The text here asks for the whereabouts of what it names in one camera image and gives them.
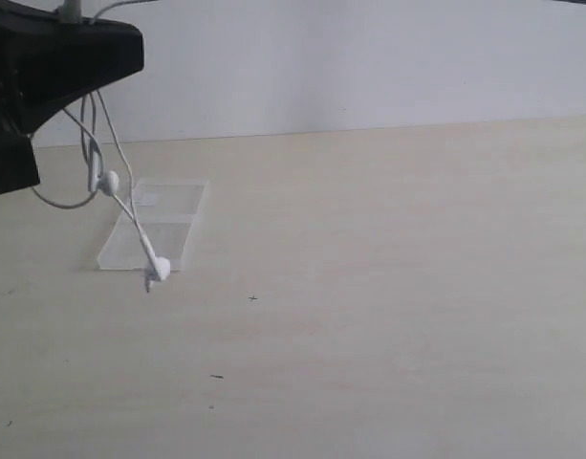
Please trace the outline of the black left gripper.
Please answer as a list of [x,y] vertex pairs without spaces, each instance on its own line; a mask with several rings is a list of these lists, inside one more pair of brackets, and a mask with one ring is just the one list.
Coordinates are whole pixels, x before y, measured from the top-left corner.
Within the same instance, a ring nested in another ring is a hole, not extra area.
[[38,9],[0,9],[0,195],[40,184],[30,138],[77,99],[144,67],[141,31]]

